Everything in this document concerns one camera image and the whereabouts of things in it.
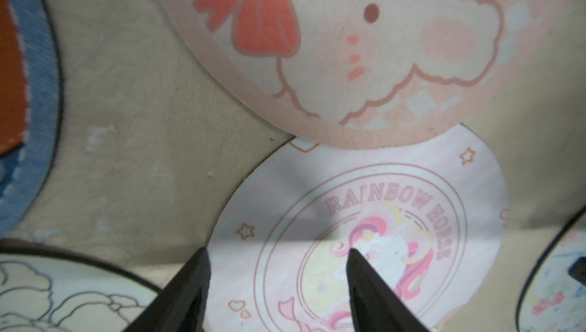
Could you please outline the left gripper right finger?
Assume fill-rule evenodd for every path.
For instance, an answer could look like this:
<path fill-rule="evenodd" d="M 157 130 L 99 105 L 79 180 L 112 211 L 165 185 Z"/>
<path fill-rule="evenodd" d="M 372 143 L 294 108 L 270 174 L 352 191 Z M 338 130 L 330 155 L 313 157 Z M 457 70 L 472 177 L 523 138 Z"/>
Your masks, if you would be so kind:
<path fill-rule="evenodd" d="M 427 332 L 356 249 L 346 262 L 349 302 L 358 332 Z"/>

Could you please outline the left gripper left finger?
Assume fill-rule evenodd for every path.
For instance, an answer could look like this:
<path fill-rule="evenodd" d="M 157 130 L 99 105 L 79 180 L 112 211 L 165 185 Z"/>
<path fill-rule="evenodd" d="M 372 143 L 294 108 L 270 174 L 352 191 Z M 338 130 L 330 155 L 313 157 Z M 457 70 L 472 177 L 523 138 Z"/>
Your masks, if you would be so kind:
<path fill-rule="evenodd" d="M 202 247 L 126 332 L 203 332 L 212 269 Z"/>

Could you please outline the pink rainbow horse coaster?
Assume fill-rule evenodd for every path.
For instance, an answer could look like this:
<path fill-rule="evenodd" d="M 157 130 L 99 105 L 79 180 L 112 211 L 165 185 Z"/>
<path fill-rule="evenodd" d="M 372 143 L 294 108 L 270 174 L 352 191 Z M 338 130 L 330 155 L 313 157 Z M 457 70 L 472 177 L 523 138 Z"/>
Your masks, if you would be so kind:
<path fill-rule="evenodd" d="M 346 261 L 358 250 L 431 330 L 489 274 L 505 233 L 505 178 L 459 125 L 407 147 L 295 139 L 227 202 L 208 244 L 213 331 L 351 331 Z"/>

